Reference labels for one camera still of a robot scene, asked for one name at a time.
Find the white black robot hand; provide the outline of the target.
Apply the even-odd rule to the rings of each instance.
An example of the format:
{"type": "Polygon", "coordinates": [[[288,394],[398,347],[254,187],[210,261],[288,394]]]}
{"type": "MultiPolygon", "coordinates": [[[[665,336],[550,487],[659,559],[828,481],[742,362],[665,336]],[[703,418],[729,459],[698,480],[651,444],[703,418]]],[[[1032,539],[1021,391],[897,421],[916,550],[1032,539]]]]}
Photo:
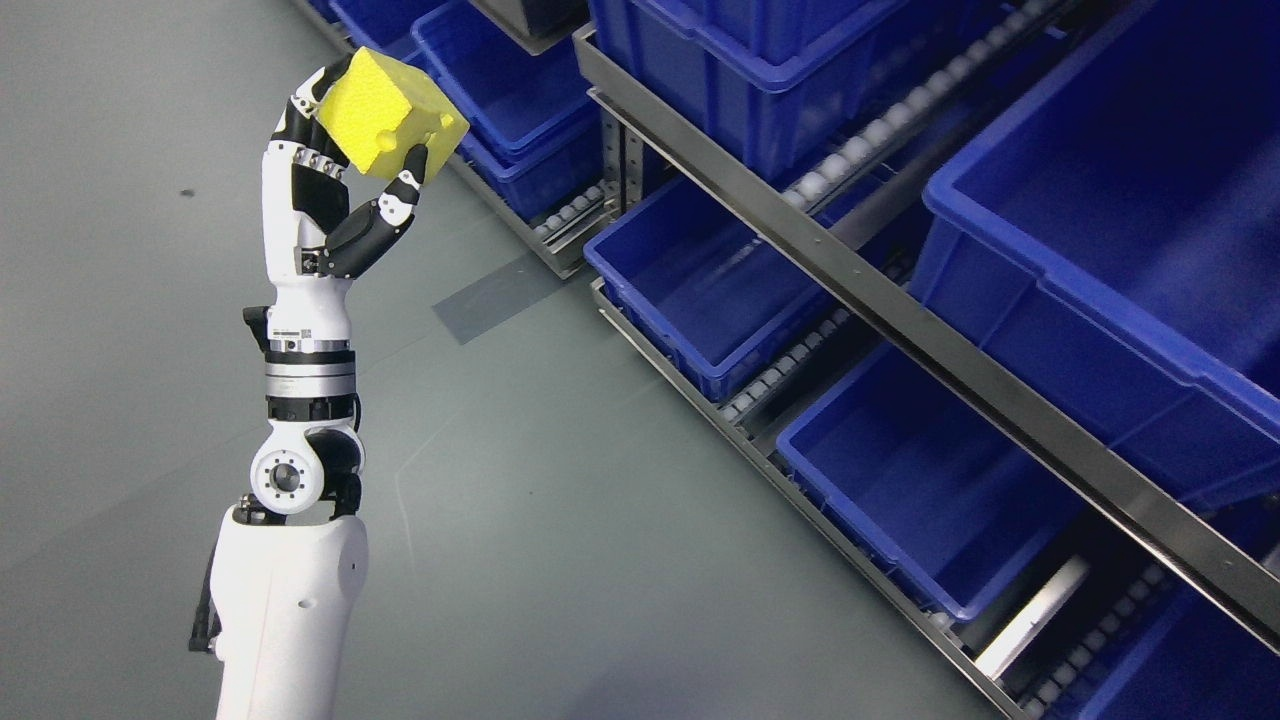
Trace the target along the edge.
{"type": "Polygon", "coordinates": [[[346,295],[407,233],[428,182],[430,152],[417,143],[375,199],[351,205],[349,159],[317,113],[352,60],[297,87],[262,152],[264,256],[276,296],[243,318],[268,363],[353,361],[346,295]]]}

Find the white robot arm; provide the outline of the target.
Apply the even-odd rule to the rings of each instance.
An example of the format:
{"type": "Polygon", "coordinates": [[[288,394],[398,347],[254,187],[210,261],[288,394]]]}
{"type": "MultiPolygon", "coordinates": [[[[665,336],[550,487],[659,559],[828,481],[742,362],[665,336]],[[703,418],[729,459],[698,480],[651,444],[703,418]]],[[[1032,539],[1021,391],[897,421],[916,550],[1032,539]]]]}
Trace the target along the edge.
{"type": "Polygon", "coordinates": [[[367,575],[349,350],[265,355],[269,432],[209,569],[219,719],[330,719],[367,575]]]}

